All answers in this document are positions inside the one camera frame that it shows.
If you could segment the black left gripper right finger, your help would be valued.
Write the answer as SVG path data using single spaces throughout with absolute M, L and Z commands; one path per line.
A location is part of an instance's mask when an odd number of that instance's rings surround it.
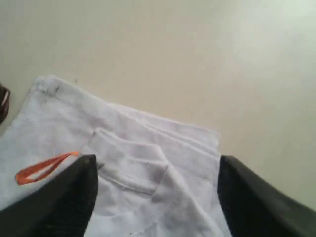
M 274 188 L 234 156 L 221 156 L 218 197 L 234 237 L 316 235 L 315 211 Z

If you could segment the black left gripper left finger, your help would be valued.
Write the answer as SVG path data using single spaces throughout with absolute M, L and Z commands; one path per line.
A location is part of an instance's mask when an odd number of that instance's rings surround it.
M 2 237 L 82 237 L 98 193 L 95 155 L 72 165 L 0 212 Z

